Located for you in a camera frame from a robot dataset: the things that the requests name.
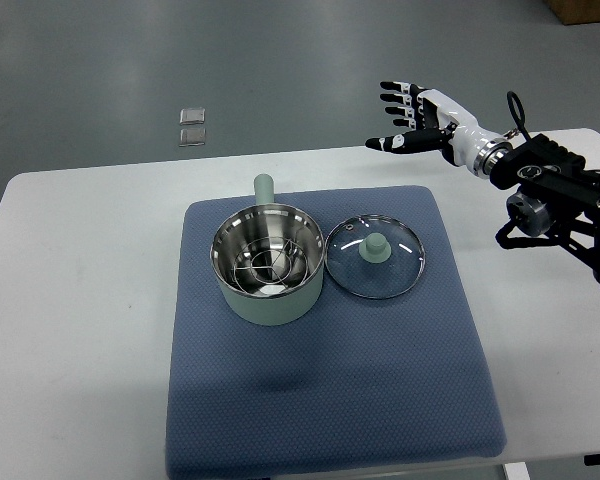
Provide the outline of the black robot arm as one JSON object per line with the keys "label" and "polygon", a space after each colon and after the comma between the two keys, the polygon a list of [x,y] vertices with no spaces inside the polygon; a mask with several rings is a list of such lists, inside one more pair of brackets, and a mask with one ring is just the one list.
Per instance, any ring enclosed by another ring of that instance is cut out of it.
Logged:
{"label": "black robot arm", "polygon": [[600,287],[600,169],[588,170],[583,156],[544,134],[530,135],[515,92],[507,104],[524,142],[492,154],[483,167],[496,188],[517,188],[497,243],[508,250],[559,246],[588,266]]}

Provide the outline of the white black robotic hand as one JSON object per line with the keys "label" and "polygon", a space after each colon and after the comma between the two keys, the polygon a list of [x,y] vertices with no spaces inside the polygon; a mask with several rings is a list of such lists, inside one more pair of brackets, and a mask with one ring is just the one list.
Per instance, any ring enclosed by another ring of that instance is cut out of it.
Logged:
{"label": "white black robotic hand", "polygon": [[436,89],[394,81],[383,81],[381,88],[385,112],[405,131],[370,138],[365,142],[369,149],[399,155],[437,151],[451,165],[481,178],[512,150],[503,135],[481,127],[472,113]]}

